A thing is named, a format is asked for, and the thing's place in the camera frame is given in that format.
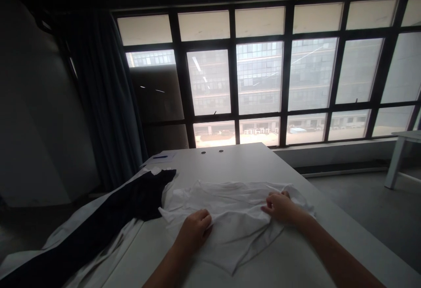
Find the white t-shirt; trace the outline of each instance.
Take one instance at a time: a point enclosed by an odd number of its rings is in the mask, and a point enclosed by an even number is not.
[[[159,211],[175,240],[187,216],[207,209],[214,227],[197,258],[232,275],[239,265],[268,247],[284,228],[261,211],[270,191],[288,191],[291,200],[314,217],[313,206],[291,184],[268,182],[214,184],[199,180],[191,188],[174,190]]]

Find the black garment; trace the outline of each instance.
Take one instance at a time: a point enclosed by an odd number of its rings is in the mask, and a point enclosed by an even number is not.
[[[0,281],[0,288],[60,288],[82,266],[97,256],[132,218],[161,217],[158,207],[175,169],[143,174],[108,197],[57,247],[40,254]]]

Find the white table leg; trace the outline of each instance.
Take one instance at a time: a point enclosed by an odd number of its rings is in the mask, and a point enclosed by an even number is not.
[[[400,164],[402,162],[402,152],[405,145],[405,138],[398,137],[396,141],[395,150],[393,151],[392,160],[390,162],[389,171],[387,172],[385,187],[394,189],[396,176],[398,174]]]

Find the hand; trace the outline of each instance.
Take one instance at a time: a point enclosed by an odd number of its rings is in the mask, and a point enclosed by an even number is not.
[[[302,217],[308,215],[307,212],[291,201],[287,191],[270,192],[266,198],[266,203],[267,206],[261,207],[262,211],[282,223],[295,225]]]
[[[184,220],[173,245],[181,258],[190,258],[202,247],[211,234],[212,227],[207,228],[211,222],[212,217],[206,209],[196,211]]]

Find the white wall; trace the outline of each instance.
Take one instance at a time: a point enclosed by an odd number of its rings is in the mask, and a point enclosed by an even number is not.
[[[303,145],[276,149],[291,167],[320,166],[391,159],[396,138]]]
[[[99,184],[76,88],[28,10],[0,10],[0,194],[10,207],[70,203]]]

